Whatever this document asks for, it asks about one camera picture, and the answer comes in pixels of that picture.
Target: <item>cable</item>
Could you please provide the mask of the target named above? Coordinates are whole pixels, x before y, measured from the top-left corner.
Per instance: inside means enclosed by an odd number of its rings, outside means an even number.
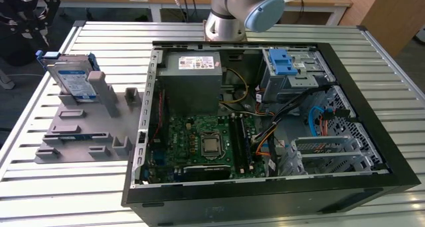
[[[178,5],[178,7],[179,7],[179,9],[180,9],[182,16],[184,17],[184,22],[188,23],[184,9],[182,9],[180,0],[175,0],[175,2],[176,2],[176,5]]]
[[[260,145],[259,145],[258,150],[256,150],[256,152],[255,152],[256,155],[271,155],[270,153],[260,152],[260,150],[262,150],[263,144],[266,143],[266,140],[267,140],[268,137],[272,135],[272,133],[275,132],[276,129],[278,129],[278,127],[271,131],[271,133],[266,136],[266,138],[264,138],[263,141],[260,142]]]
[[[194,1],[195,15],[196,15],[196,18],[199,19],[198,3],[195,2],[195,0],[192,0],[192,1]]]
[[[316,129],[315,129],[315,123],[314,123],[315,110],[319,110],[322,113],[324,113],[326,110],[322,107],[319,107],[319,106],[314,106],[312,109],[311,109],[311,112],[308,113],[308,125],[311,127],[311,132],[312,132],[314,136],[318,136],[318,132],[316,132]]]
[[[287,114],[288,112],[291,112],[294,109],[296,109],[302,103],[304,102],[304,100],[307,99],[307,97],[320,91],[326,91],[328,89],[332,88],[332,84],[327,84],[323,85],[318,88],[311,88],[308,90],[306,90],[302,94],[299,94],[296,97],[294,97],[287,103],[286,105],[280,108],[280,110],[276,112],[276,115],[272,118],[272,121],[276,121],[276,119],[283,115]]]
[[[190,9],[188,9],[188,1],[186,0],[186,6],[187,6],[187,23],[190,22]]]
[[[278,126],[278,123],[274,122],[272,125],[271,125],[271,127],[270,127],[266,131],[260,132],[260,133],[254,137],[254,140],[256,141],[260,137],[263,137],[267,133],[270,133],[276,126]]]
[[[268,112],[268,113],[263,113],[263,112],[260,112],[260,109],[259,109],[259,107],[260,107],[260,103],[258,102],[258,104],[256,104],[256,106],[255,106],[255,113],[256,114],[260,114],[260,115],[272,115],[272,116],[275,116],[275,113],[274,112]]]
[[[298,24],[300,22],[303,16],[304,16],[304,0],[302,0],[302,9],[300,9],[299,18],[294,24]]]
[[[262,92],[264,92],[264,91],[266,91],[266,89],[260,89],[260,90],[258,90],[255,93],[259,94],[259,93],[262,93]],[[255,105],[255,112],[256,112],[256,114],[266,114],[266,113],[260,112],[260,103],[259,103],[259,102],[258,102],[258,104]]]
[[[39,77],[43,77],[44,75],[42,74],[10,74],[7,76],[39,76]],[[9,82],[6,82],[3,79],[2,79],[2,76],[0,76],[0,82],[5,83],[5,84],[9,84],[10,82],[13,82],[13,80],[10,80]]]
[[[238,71],[235,71],[235,70],[231,69],[231,68],[228,68],[228,70],[232,71],[232,72],[236,74],[236,76],[239,76],[239,78],[242,79],[242,81],[244,82],[244,84],[246,84],[246,94],[244,94],[244,96],[243,96],[240,99],[238,99],[238,100],[220,101],[222,104],[235,104],[235,103],[239,103],[239,102],[243,101],[243,100],[247,98],[247,96],[248,96],[248,84],[247,84],[246,79],[244,79],[243,76],[238,73]]]
[[[266,115],[260,115],[260,114],[256,114],[256,113],[252,113],[252,112],[247,112],[247,111],[239,111],[234,108],[230,107],[230,105],[227,104],[222,104],[231,112],[235,112],[235,113],[242,113],[242,114],[250,114],[250,115],[255,115],[255,116],[266,116]]]

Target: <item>slatted metal surface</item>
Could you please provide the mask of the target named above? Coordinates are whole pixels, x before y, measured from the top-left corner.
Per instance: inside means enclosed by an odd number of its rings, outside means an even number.
[[[83,28],[74,28],[72,33],[75,36],[70,36],[64,52],[94,52],[107,73],[107,82],[118,92],[128,86],[143,91],[154,40],[203,40],[203,26],[184,23],[87,22]],[[378,51],[379,45],[371,43],[366,35],[356,27],[279,25],[267,33],[248,32],[248,39],[332,44],[425,183],[424,101],[386,53]],[[58,94],[59,87],[47,75],[0,152],[0,226],[146,226],[132,211],[120,205],[126,161],[34,163],[35,151],[60,104]],[[424,210],[425,184],[408,192],[384,196],[348,213],[227,223],[226,226],[307,223],[347,227],[423,226]]]

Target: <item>black wire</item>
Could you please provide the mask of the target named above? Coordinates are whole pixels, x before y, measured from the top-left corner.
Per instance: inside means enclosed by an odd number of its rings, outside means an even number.
[[[192,0],[192,1],[194,1],[195,15],[196,15],[196,18],[198,18],[198,20],[199,20],[198,3],[195,2],[195,0]]]
[[[323,85],[318,88],[311,88],[308,90],[306,90],[302,94],[299,94],[296,97],[294,97],[286,104],[284,106],[280,108],[280,110],[276,112],[275,116],[272,117],[272,124],[270,126],[270,128],[263,131],[259,135],[258,138],[260,138],[262,136],[264,136],[266,134],[268,134],[274,128],[278,126],[278,124],[282,121],[282,116],[287,113],[290,113],[294,109],[296,109],[304,102],[304,100],[307,99],[307,97],[320,91],[326,91],[328,89],[332,88],[332,84],[327,84]]]
[[[220,104],[220,105],[223,105],[223,106],[226,106],[228,109],[231,109],[235,113],[240,113],[240,112],[244,112],[244,113],[247,113],[247,114],[252,114],[252,115],[256,115],[256,113],[254,113],[254,112],[250,112],[250,111],[247,111],[246,110],[246,108],[244,108],[244,110],[236,110],[235,108],[232,108],[230,105],[227,105],[227,104]]]
[[[299,18],[294,24],[298,24],[300,22],[303,16],[304,16],[304,0],[302,0],[302,10],[300,10]]]
[[[232,93],[234,100],[238,99],[235,94],[236,94],[236,91]],[[242,104],[240,102],[238,102],[238,103],[235,103],[235,104],[238,104],[238,105],[242,107],[243,110],[246,110],[246,111],[250,112],[250,110],[244,107],[244,104]]]
[[[186,0],[186,6],[187,6],[187,23],[190,22],[190,9],[188,9],[188,1]]]
[[[179,9],[180,9],[180,13],[182,13],[182,16],[184,18],[184,22],[188,23],[188,20],[187,20],[187,16],[186,16],[186,12],[184,10],[182,9],[182,5],[180,5],[180,0],[179,0],[179,4],[176,3]]]

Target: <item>floor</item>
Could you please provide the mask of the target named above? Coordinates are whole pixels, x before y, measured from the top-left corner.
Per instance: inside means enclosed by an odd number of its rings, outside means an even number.
[[[67,37],[75,20],[87,20],[86,10],[83,8],[67,8],[66,15],[59,16],[55,19],[54,26],[50,29],[50,50],[59,50],[62,43]],[[147,9],[91,9],[91,14],[95,21],[140,21],[151,19],[147,17]],[[194,22],[202,21],[208,17],[208,10],[200,10],[199,15],[191,15]],[[164,22],[180,22],[183,15],[179,10],[164,10],[163,21]],[[412,80],[425,92],[425,45],[418,43],[415,40],[410,42],[404,48],[402,54],[396,57],[396,61],[403,67]],[[42,66],[32,62],[22,67],[10,66],[0,59],[0,68],[9,75],[16,74],[36,74],[43,75],[44,70]],[[2,128],[14,128],[14,125],[19,119],[19,116],[26,108],[27,102],[32,96],[34,90],[42,80],[42,76],[23,75],[11,76],[16,86],[13,90],[5,90],[0,88],[0,147],[7,139],[9,132],[2,131]]]

